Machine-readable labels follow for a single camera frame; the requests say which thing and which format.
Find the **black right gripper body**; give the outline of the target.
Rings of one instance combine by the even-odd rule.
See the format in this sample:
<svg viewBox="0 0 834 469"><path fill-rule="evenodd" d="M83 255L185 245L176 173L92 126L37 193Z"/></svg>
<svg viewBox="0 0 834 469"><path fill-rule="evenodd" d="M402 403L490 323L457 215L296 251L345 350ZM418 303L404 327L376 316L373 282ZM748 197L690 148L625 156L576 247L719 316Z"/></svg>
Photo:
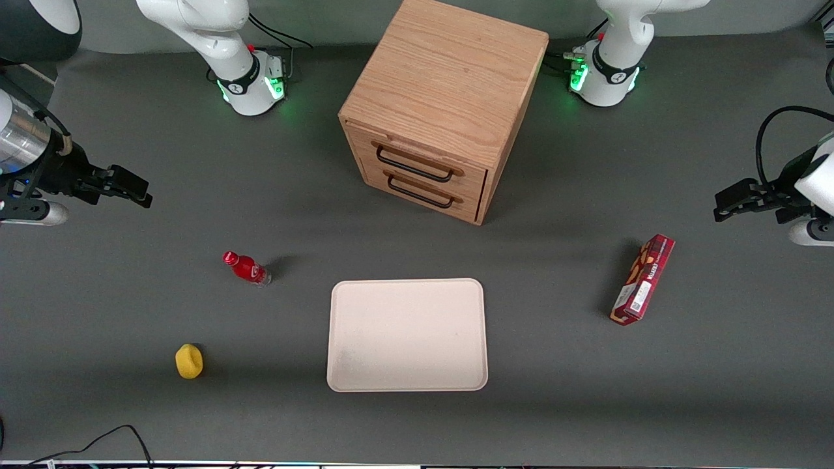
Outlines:
<svg viewBox="0 0 834 469"><path fill-rule="evenodd" d="M101 172L104 170L87 160L83 148L74 145L66 156L57 152L47 156L42 164L40 190L50 195L66 195L87 204L96 204L102 195L115 195L101 177Z"/></svg>

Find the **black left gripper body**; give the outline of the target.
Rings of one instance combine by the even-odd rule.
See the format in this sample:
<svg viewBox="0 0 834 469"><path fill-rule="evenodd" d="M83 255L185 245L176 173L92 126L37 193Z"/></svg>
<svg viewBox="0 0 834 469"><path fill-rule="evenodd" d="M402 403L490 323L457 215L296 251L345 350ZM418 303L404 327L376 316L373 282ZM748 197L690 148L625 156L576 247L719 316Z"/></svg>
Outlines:
<svg viewBox="0 0 834 469"><path fill-rule="evenodd" d="M753 195L758 199L753 205L753 213L775 211L775 219L779 225L801 218L816 219L816 209L807 197L801 195L795 185L799 177L779 177L768 183L760 183L753 179L750 184Z"/></svg>

